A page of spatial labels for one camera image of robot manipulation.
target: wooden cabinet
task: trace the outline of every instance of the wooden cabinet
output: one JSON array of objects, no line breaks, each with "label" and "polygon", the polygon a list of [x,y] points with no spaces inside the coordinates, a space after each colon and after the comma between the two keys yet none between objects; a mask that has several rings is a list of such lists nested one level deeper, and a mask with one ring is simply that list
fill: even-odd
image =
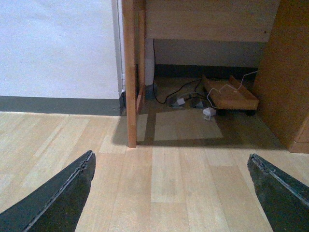
[{"label": "wooden cabinet", "polygon": [[253,93],[281,143],[309,153],[309,1],[281,1]]}]

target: white wall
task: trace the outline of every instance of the white wall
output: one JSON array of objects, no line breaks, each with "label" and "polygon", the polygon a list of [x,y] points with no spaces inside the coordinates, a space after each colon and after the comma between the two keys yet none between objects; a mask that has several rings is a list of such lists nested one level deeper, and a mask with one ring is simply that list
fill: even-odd
[{"label": "white wall", "polygon": [[258,67],[266,43],[155,40],[156,64]]},{"label": "white wall", "polygon": [[0,95],[118,99],[112,1],[0,1]]}]

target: gray baseboard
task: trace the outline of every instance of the gray baseboard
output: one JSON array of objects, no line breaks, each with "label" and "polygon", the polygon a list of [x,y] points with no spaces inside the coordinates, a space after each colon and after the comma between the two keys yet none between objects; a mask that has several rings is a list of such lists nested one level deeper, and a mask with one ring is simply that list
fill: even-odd
[{"label": "gray baseboard", "polygon": [[121,99],[77,99],[0,96],[0,111],[120,116]]}]

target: wooden desk leg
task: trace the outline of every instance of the wooden desk leg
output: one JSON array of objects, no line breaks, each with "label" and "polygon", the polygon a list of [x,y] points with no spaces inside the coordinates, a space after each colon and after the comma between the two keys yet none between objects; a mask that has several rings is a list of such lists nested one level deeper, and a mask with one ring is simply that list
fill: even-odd
[{"label": "wooden desk leg", "polygon": [[122,0],[126,64],[126,114],[128,147],[135,148],[136,131],[136,74],[134,54],[134,2]]}]

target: white cable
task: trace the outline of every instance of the white cable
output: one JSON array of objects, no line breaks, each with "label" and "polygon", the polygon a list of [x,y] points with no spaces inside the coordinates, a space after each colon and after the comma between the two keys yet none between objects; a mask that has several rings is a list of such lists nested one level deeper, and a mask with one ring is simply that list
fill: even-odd
[{"label": "white cable", "polygon": [[248,74],[244,74],[244,76],[242,77],[242,80],[241,80],[240,86],[239,86],[239,88],[238,88],[237,90],[239,90],[239,89],[241,88],[241,86],[242,86],[242,82],[243,82],[243,79],[245,78],[245,76],[248,76],[248,75],[253,74],[253,73],[257,73],[257,71],[254,71],[254,72],[251,72],[251,73],[248,73]]},{"label": "white cable", "polygon": [[228,87],[230,87],[230,88],[235,89],[235,90],[238,91],[238,90],[240,90],[240,88],[241,88],[241,86],[242,86],[242,82],[243,82],[243,79],[245,78],[245,76],[248,76],[248,75],[253,74],[253,73],[257,73],[257,71],[254,71],[254,72],[251,72],[251,73],[248,73],[248,74],[244,74],[243,77],[242,77],[240,86],[239,86],[237,89],[236,89],[234,86],[230,86],[230,85],[228,85],[228,84],[226,84],[226,85],[224,85],[223,87],[221,87],[220,90],[217,90],[216,88],[212,88],[212,89],[209,91],[209,93],[207,94],[207,97],[206,97],[207,100],[209,101],[209,103],[211,104],[212,108],[215,109],[216,107],[214,107],[214,106],[212,105],[212,103],[211,103],[211,101],[209,100],[208,96],[210,95],[210,93],[211,93],[211,91],[212,91],[213,89],[216,90],[216,91],[218,91],[220,94],[222,94],[222,93],[221,93],[221,90],[222,90],[225,86],[228,86]]}]

